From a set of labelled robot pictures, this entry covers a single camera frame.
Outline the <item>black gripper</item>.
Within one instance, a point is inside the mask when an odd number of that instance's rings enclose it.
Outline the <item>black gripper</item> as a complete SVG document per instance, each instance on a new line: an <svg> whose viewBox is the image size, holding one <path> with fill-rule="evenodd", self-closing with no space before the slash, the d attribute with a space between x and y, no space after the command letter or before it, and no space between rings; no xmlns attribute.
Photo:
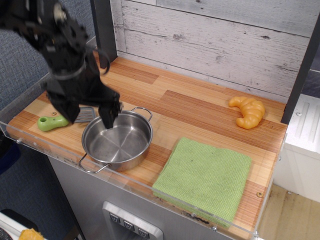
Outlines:
<svg viewBox="0 0 320 240"><path fill-rule="evenodd" d="M72 124L80 113L80 105L98 107L106 129L122 110L120 94L102 83L94 57L54 57L47 60L51 79L43 88L53 107Z"/></svg>

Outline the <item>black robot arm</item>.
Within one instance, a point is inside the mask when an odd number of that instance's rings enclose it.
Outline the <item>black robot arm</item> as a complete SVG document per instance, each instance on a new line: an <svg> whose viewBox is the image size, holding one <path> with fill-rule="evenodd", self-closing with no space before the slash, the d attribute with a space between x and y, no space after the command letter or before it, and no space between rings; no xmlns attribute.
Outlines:
<svg viewBox="0 0 320 240"><path fill-rule="evenodd" d="M74 123L80 105L87 105L98 107L104 126L113 127L122 110L120 94L102 83L85 27L58 0L2 0L0 27L42 54L51 75L43 88L68 121Z"/></svg>

